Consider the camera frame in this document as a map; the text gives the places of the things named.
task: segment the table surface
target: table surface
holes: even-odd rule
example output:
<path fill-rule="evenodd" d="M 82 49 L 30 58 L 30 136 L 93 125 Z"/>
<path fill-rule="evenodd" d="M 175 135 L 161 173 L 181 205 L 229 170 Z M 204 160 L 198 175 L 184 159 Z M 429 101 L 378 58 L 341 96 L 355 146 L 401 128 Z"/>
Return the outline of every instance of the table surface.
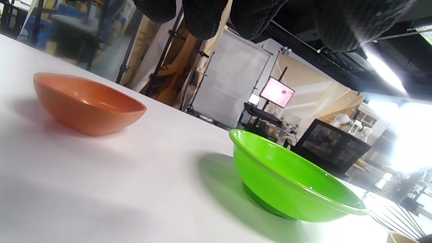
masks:
<path fill-rule="evenodd" d="M 0 35 L 0 241 L 384 243 L 369 216 L 286 221 L 249 202 L 228 132 Z M 36 72 L 77 75 L 147 106 L 121 132 L 85 137 L 36 99 Z M 361 195 L 362 189 L 348 185 Z"/>
<path fill-rule="evenodd" d="M 94 20 L 90 23 L 83 23 L 82 19 L 78 19 L 71 16 L 66 16 L 62 14 L 51 14 L 53 20 L 60 21 L 64 24 L 70 25 L 78 30 L 81 30 L 87 34 L 95 35 L 98 30 L 98 20 Z"/>

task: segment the pink screen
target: pink screen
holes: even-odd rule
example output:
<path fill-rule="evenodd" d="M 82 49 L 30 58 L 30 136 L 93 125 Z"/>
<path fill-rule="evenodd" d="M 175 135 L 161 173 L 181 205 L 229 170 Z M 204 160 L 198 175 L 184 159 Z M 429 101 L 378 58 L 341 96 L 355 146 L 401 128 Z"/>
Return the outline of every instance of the pink screen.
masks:
<path fill-rule="evenodd" d="M 278 106 L 285 107 L 288 104 L 288 101 L 294 95 L 294 92 L 294 90 L 270 77 L 266 86 L 261 92 L 261 97 L 266 98 Z"/>

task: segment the bowl base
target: bowl base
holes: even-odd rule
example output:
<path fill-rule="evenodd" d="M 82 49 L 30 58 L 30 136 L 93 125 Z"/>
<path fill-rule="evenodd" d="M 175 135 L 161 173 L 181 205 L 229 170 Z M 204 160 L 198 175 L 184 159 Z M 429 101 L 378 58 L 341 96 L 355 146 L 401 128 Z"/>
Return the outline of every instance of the bowl base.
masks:
<path fill-rule="evenodd" d="M 273 208 L 272 206 L 268 205 L 266 202 L 264 202 L 261 198 L 259 198 L 245 183 L 243 183 L 243 189 L 245 190 L 246 194 L 248 194 L 252 200 L 254 200 L 261 208 L 263 208 L 265 211 L 278 216 L 282 217 L 289 221 L 295 221 L 297 219 L 290 217 L 281 211 Z"/>

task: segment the green bowl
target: green bowl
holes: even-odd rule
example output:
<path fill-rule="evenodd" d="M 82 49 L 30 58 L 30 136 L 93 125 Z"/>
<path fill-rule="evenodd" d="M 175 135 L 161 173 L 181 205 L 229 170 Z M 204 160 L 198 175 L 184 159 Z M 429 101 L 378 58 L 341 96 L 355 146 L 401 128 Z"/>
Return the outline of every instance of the green bowl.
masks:
<path fill-rule="evenodd" d="M 270 213 L 308 222 L 368 214 L 360 198 L 308 160 L 250 132 L 233 129 L 229 136 L 245 191 Z"/>

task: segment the bowl rim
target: bowl rim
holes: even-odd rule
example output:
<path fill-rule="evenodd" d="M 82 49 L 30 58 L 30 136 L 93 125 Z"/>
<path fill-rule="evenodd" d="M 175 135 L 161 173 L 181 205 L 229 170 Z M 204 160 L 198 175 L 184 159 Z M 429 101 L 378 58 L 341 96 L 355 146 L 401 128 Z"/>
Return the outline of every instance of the bowl rim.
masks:
<path fill-rule="evenodd" d="M 74 97 L 69 96 L 69 95 L 67 95 L 67 94 L 65 94 L 65 93 L 63 93 L 63 92 L 61 92 L 61 91 L 59 91 L 59 90 L 57 90 L 57 89 L 54 89 L 54 88 L 51 87 L 51 86 L 47 86 L 47 85 L 43 84 L 43 83 L 38 79 L 39 76 L 43 76 L 43 75 L 52 75 L 52 76 L 62 76 L 62 77 L 73 77 L 73 78 L 79 78 L 79 79 L 81 79 L 81 80 L 85 80 L 85 81 L 87 81 L 87 82 L 96 83 L 96 84 L 99 84 L 99 85 L 105 86 L 105 87 L 111 89 L 112 91 L 115 91 L 115 92 L 117 92 L 117 93 L 119 93 L 119 94 L 121 94 L 121 95 L 124 95 L 124 96 L 128 97 L 129 99 L 131 99 L 131 100 L 137 102 L 138 104 L 140 104 L 140 105 L 142 106 L 142 109 L 139 109 L 139 110 L 136 110 L 136 111 L 130 111 L 130 112 L 117 112 L 117 111 L 112 111 L 112 110 L 109 110 L 109 109 L 106 109 L 106 108 L 102 108 L 102 107 L 97 107 L 97 106 L 93 106 L 93 105 L 90 105 L 90 104 L 86 104 L 86 103 L 80 101 L 79 99 L 75 99 Z M 129 95 L 123 93 L 123 92 L 120 92 L 120 91 L 116 90 L 115 88 L 112 88 L 112 87 L 110 87 L 110 86 L 108 86 L 108 85 L 105 85 L 105 84 L 103 84 L 103 83 L 99 83 L 99 82 L 96 82 L 96 81 L 93 81 L 93 80 L 90 80 L 90 79 L 87 79 L 87 78 L 84 78 L 84 77 L 79 77 L 79 76 L 74 76 L 74 75 L 68 75 L 68 74 L 57 74 L 57 73 L 40 72 L 40 73 L 35 73 L 35 74 L 33 75 L 33 81 L 36 81 L 36 82 L 39 83 L 40 85 L 43 85 L 44 87 L 46 87 L 46 88 L 48 88 L 48 89 L 50 89 L 50 90 L 52 90 L 52 91 L 54 91 L 54 92 L 56 92 L 56 93 L 62 94 L 62 95 L 66 96 L 66 97 L 68 97 L 68 98 L 70 98 L 70 99 L 73 99 L 74 101 L 77 101 L 77 102 L 79 102 L 79 103 L 81 103 L 81 104 L 84 104 L 84 105 L 86 105 L 86 106 L 91 106 L 91 107 L 94 107 L 94 108 L 97 108 L 97 109 L 101 109 L 101 110 L 103 110 L 103 111 L 112 112 L 112 113 L 117 113 L 117 114 L 132 114 L 132 113 L 139 113 L 139 112 L 146 112 L 146 111 L 147 111 L 147 106 L 145 106 L 145 105 L 144 105 L 142 102 L 140 102 L 139 100 L 137 100 L 137 99 L 135 99 L 135 98 L 133 98 L 133 97 L 131 97 L 131 96 L 129 96 Z"/>
<path fill-rule="evenodd" d="M 363 205 L 365 206 L 365 209 L 354 208 L 354 207 L 351 207 L 351 206 L 345 205 L 345 204 L 340 203 L 340 202 L 338 202 L 338 201 L 336 201 L 336 200 L 334 200 L 334 199 L 331 199 L 331 198 L 329 198 L 329 197 L 327 197 L 327 196 L 325 196 L 325 195 L 322 195 L 321 193 L 316 192 L 315 190 L 310 189 L 309 187 L 306 187 L 305 185 L 303 185 L 303 184 L 301 184 L 301 183 L 299 183 L 299 182 L 297 182 L 297 181 L 295 181 L 295 180 L 292 180 L 292 179 L 289 179 L 289 178 L 286 178 L 286 177 L 282 176 L 280 173 L 278 173 L 277 171 L 273 170 L 273 168 L 271 168 L 271 167 L 267 166 L 265 163 L 263 163 L 263 161 L 262 161 L 260 158 L 258 158 L 257 156 L 255 156 L 253 153 L 249 152 L 249 150 L 247 150 L 247 149 L 245 148 L 245 146 L 243 146 L 243 145 L 242 145 L 242 144 L 241 144 L 241 143 L 240 143 L 240 142 L 235 138 L 234 133 L 235 133 L 235 132 L 238 132 L 238 131 L 242 131 L 242 132 L 245 132 L 245 133 L 252 134 L 253 136 L 260 137 L 260 138 L 262 138 L 262 139 L 264 139 L 264 140 L 270 142 L 272 145 L 275 145 L 275 146 L 277 146 L 277 147 L 279 147 L 279 148 L 283 148 L 283 149 L 286 149 L 286 148 L 280 146 L 279 144 L 277 144 L 277 143 L 275 143 L 275 142 L 272 142 L 272 141 L 270 141 L 270 140 L 268 140 L 268 139 L 265 139 L 265 138 L 263 138 L 263 137 L 261 137 L 261 136 L 259 136 L 259 135 L 253 134 L 253 133 L 248 132 L 248 131 L 244 131 L 244 130 L 241 130 L 241 129 L 232 129 L 232 130 L 229 131 L 229 137 L 230 137 L 230 139 L 232 140 L 232 142 L 233 142 L 236 146 L 239 146 L 241 149 L 247 151 L 248 154 L 249 154 L 250 156 L 252 156 L 254 159 L 256 159 L 257 161 L 259 161 L 261 164 L 263 164 L 264 166 L 266 166 L 267 168 L 269 168 L 270 170 L 272 170 L 274 173 L 276 173 L 276 174 L 277 174 L 278 176 L 280 176 L 282 179 L 287 180 L 288 182 L 290 182 L 290 183 L 296 185 L 296 186 L 297 186 L 296 188 L 301 189 L 302 192 L 303 192 L 304 190 L 306 190 L 307 192 L 309 192 L 309 193 L 306 193 L 306 195 L 307 195 L 308 197 L 318 199 L 318 200 L 320 200 L 321 202 L 323 202 L 323 203 L 325 203 L 325 204 L 327 204 L 327 205 L 331 205 L 333 208 L 339 209 L 339 210 L 344 211 L 344 212 L 347 212 L 347 213 L 351 213 L 351 214 L 355 214 L 355 215 L 367 215 L 367 214 L 369 213 L 369 209 L 368 209 L 368 207 L 366 206 L 366 204 L 364 203 L 364 201 L 363 201 L 361 198 L 359 198 L 359 197 L 358 197 L 358 196 L 357 196 L 357 195 L 356 195 L 356 194 L 355 194 L 351 189 L 349 189 L 347 186 L 345 186 L 342 182 L 340 182 L 338 179 L 336 179 L 336 178 L 335 178 L 333 175 L 331 175 L 330 173 L 326 172 L 326 171 L 323 170 L 322 168 L 318 167 L 317 165 L 313 164 L 312 162 L 308 161 L 307 159 L 301 157 L 300 155 L 298 155 L 298 154 L 296 154 L 296 153 L 294 153 L 294 152 L 292 152 L 292 151 L 290 151 L 290 150 L 287 150 L 287 151 L 293 153 L 293 155 L 296 156 L 296 157 L 299 157 L 299 158 L 302 158 L 302 159 L 306 160 L 308 163 L 310 163 L 310 165 L 311 165 L 314 169 L 321 170 L 321 171 L 327 173 L 329 176 L 331 176 L 333 179 L 335 179 L 335 181 L 337 181 L 337 183 L 339 183 L 340 185 L 342 185 L 343 187 L 345 187 L 346 189 L 348 189 L 348 190 L 349 190 L 349 191 L 350 191 L 354 196 L 356 196 L 356 197 L 359 199 L 360 202 L 363 203 Z"/>
<path fill-rule="evenodd" d="M 396 232 L 396 231 L 390 231 L 390 232 L 388 233 L 388 237 L 391 237 L 392 240 L 393 240 L 393 242 L 397 242 L 397 241 L 395 240 L 395 238 L 394 238 L 393 235 L 399 235 L 399 236 L 402 236 L 403 238 L 406 238 L 407 240 L 411 241 L 412 243 L 419 243 L 417 240 L 411 239 L 411 238 L 407 237 L 406 235 L 403 235 L 403 234 L 401 234 L 401 233 L 399 233 L 399 232 Z"/>

